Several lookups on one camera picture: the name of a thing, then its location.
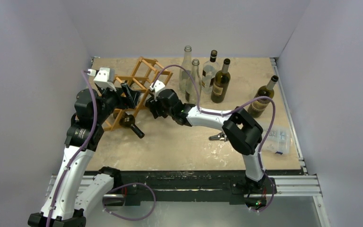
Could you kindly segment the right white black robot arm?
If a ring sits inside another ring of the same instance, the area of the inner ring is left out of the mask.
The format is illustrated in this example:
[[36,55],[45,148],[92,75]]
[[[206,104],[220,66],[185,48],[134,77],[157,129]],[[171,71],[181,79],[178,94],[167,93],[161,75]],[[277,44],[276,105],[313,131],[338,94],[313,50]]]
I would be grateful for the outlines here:
[[243,106],[231,111],[199,108],[183,103],[172,89],[155,93],[145,106],[154,118],[170,116],[179,125],[202,126],[223,132],[234,150],[242,155],[247,188],[251,192],[264,188],[266,170],[261,161],[261,150],[269,132],[264,131]]

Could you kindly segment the dark labelled wine bottle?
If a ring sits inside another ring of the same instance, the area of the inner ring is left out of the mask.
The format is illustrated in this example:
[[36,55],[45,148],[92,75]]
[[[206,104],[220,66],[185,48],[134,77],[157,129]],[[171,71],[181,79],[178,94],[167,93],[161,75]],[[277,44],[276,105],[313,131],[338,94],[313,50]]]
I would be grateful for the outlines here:
[[137,104],[139,105],[139,104],[141,104],[141,105],[145,105],[146,104],[146,101],[149,99],[149,98],[151,98],[152,97],[152,95],[150,94],[150,93],[147,93],[147,94],[145,94],[145,93],[141,93],[140,94],[140,96],[139,96],[139,98],[138,98],[138,102],[137,102]]

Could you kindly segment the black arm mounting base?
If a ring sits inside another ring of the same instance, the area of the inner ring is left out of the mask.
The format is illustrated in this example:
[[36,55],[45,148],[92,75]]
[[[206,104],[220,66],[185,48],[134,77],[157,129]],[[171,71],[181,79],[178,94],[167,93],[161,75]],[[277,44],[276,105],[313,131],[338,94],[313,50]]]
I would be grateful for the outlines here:
[[259,209],[276,194],[274,178],[247,184],[243,170],[118,171],[110,188],[126,185],[104,196],[106,206],[139,206],[146,201],[227,202]]

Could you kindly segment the olive green wine bottle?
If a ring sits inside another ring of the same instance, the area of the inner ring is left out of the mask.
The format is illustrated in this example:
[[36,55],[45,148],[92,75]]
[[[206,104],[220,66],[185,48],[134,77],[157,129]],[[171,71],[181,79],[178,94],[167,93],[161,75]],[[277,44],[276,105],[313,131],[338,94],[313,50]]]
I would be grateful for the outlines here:
[[229,73],[230,63],[231,60],[229,58],[224,59],[222,69],[215,75],[211,92],[211,100],[214,103],[221,103],[225,98],[231,80],[231,75]]

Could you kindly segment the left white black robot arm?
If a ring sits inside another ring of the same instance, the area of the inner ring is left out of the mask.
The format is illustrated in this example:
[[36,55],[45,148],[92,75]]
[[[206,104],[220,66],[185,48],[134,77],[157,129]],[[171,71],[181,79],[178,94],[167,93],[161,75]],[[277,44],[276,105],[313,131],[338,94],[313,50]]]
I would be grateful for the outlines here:
[[29,216],[31,227],[84,227],[91,209],[105,192],[121,190],[120,171],[103,167],[94,182],[85,191],[79,188],[91,158],[104,133],[102,124],[115,109],[136,107],[142,92],[133,90],[127,83],[115,89],[91,87],[76,95],[75,110],[65,139],[64,155],[57,179],[45,204]]

